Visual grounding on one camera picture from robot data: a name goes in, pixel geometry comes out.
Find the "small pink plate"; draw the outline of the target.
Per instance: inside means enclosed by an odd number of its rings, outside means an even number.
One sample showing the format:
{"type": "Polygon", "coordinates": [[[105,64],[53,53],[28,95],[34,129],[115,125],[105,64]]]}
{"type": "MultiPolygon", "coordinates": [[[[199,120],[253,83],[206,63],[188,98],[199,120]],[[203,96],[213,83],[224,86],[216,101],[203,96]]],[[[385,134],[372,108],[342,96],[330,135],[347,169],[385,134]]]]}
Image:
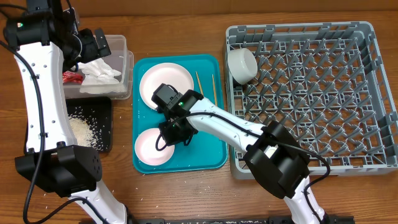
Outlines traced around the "small pink plate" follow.
{"type": "Polygon", "coordinates": [[[175,146],[166,146],[162,151],[155,148],[156,140],[159,137],[158,128],[150,128],[138,135],[134,151],[138,159],[149,165],[159,166],[165,164],[174,154],[175,146]]]}

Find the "wooden chopstick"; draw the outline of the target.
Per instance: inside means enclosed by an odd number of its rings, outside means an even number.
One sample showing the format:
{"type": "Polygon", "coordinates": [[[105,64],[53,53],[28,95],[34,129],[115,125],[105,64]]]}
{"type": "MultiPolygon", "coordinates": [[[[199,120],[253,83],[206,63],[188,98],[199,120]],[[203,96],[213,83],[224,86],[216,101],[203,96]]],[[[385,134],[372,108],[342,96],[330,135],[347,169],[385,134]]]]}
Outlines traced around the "wooden chopstick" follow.
{"type": "Polygon", "coordinates": [[[200,77],[198,75],[198,72],[195,71],[195,74],[196,74],[196,77],[197,77],[197,82],[198,82],[198,86],[199,86],[199,89],[200,89],[200,93],[204,96],[204,92],[203,92],[203,88],[202,88],[202,85],[201,85],[201,81],[200,81],[200,77]]]}
{"type": "Polygon", "coordinates": [[[213,86],[213,97],[215,101],[215,105],[218,106],[218,99],[217,99],[217,93],[216,93],[216,83],[215,83],[215,76],[212,74],[212,86],[213,86]]]}

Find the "large white plate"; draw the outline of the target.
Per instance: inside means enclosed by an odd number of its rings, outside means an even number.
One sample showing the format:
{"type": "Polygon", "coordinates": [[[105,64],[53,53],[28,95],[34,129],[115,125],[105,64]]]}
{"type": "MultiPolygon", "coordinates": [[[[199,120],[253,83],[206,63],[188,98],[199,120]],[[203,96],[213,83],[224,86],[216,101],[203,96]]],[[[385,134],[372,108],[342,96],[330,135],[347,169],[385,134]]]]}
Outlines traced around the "large white plate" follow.
{"type": "Polygon", "coordinates": [[[194,82],[189,71],[176,63],[160,63],[145,72],[139,85],[143,102],[151,109],[156,104],[151,100],[153,93],[161,84],[172,85],[178,92],[185,93],[194,89],[194,82]]]}

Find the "small white bowl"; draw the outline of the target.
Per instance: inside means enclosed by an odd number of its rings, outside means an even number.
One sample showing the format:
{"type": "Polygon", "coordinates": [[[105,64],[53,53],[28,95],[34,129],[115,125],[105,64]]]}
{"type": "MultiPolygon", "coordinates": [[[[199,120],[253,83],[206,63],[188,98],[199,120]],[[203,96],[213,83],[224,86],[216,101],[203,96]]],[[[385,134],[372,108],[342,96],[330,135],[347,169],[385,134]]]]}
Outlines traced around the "small white bowl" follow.
{"type": "Polygon", "coordinates": [[[255,56],[247,48],[231,50],[227,56],[229,71],[235,81],[244,85],[257,75],[255,56]]]}

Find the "white paper cup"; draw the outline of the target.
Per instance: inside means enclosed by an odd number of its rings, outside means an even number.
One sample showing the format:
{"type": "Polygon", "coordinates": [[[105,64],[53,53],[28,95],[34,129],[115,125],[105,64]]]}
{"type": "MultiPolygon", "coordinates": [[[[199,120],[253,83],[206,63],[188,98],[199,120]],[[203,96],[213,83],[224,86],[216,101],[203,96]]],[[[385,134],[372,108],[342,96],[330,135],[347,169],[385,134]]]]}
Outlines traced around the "white paper cup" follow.
{"type": "Polygon", "coordinates": [[[278,146],[267,146],[267,148],[264,150],[264,154],[268,157],[271,158],[272,155],[278,150],[278,146]]]}

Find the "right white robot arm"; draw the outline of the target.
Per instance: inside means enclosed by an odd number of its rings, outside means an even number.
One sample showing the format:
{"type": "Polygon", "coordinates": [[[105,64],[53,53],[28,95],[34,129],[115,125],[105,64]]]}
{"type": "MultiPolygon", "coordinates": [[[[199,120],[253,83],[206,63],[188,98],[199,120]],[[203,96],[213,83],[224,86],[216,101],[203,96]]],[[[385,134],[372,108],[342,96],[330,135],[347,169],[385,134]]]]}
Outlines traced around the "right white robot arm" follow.
{"type": "Polygon", "coordinates": [[[267,125],[241,119],[213,104],[199,92],[179,93],[168,85],[152,95],[157,111],[166,120],[159,124],[158,140],[166,146],[189,145],[198,132],[211,134],[243,152],[243,160],[255,180],[273,196],[285,201],[294,223],[329,223],[317,203],[309,178],[312,157],[321,161],[330,174],[330,165],[317,153],[305,150],[287,128],[277,121],[267,125]]]}

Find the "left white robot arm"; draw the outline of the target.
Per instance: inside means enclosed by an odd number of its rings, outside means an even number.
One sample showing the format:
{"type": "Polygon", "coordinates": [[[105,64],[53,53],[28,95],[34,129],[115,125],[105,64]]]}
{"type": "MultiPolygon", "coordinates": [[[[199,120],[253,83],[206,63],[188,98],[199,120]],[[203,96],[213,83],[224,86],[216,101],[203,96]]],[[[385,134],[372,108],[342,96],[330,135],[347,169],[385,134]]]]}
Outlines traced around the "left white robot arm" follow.
{"type": "Polygon", "coordinates": [[[27,1],[10,18],[1,45],[14,55],[27,108],[25,154],[15,159],[17,172],[48,193],[77,203],[95,223],[133,223],[127,206],[102,180],[98,151],[80,146],[69,123],[62,75],[109,56],[101,29],[79,29],[74,8],[60,1],[27,1]]]}

